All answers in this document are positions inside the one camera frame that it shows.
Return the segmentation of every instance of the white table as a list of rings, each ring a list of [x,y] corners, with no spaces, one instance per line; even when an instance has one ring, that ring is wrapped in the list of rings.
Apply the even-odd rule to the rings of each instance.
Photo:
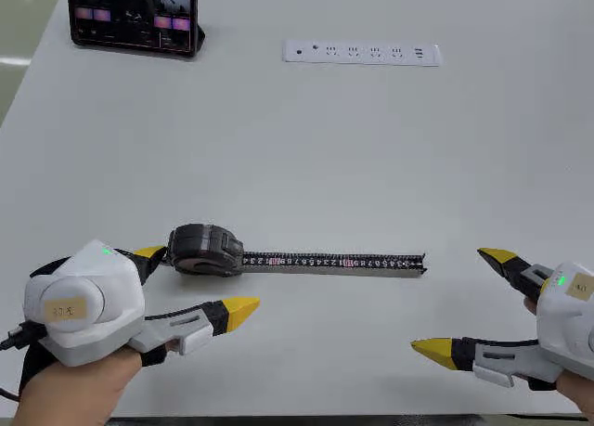
[[[195,221],[249,249],[427,252],[420,280],[157,272],[151,313],[262,305],[144,370],[117,414],[575,412],[408,343],[535,336],[477,247],[594,265],[593,1],[200,0],[187,62],[77,48],[60,0],[0,130],[0,330],[28,273],[91,238],[142,247]],[[445,65],[288,64],[285,38],[437,43]],[[2,354],[2,386],[21,359]]]

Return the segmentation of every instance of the white power strip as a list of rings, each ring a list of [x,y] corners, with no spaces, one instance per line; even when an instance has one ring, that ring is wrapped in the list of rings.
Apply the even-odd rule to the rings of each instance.
[[[437,45],[344,41],[285,41],[283,58],[287,62],[329,62],[333,64],[388,66],[436,67],[443,63]]]

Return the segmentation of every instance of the black tablet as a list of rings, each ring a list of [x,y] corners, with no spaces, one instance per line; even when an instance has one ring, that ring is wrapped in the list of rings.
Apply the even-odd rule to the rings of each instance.
[[[68,0],[78,45],[194,56],[204,40],[198,0]]]

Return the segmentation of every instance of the human hand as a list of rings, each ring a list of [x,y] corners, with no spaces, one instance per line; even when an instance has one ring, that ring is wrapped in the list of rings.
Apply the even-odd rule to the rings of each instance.
[[[104,425],[141,367],[140,354],[127,347],[76,368],[54,363],[27,383],[12,424]]]
[[[533,315],[536,314],[536,304],[529,299],[524,305]],[[565,370],[557,379],[557,390],[572,400],[588,421],[594,423],[594,381]]]

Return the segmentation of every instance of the tape measure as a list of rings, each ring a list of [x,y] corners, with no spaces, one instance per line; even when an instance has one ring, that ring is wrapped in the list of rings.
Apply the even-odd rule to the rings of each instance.
[[[424,254],[246,252],[243,243],[227,229],[191,224],[172,231],[165,261],[180,273],[190,275],[295,273],[415,278],[427,270],[424,257]]]

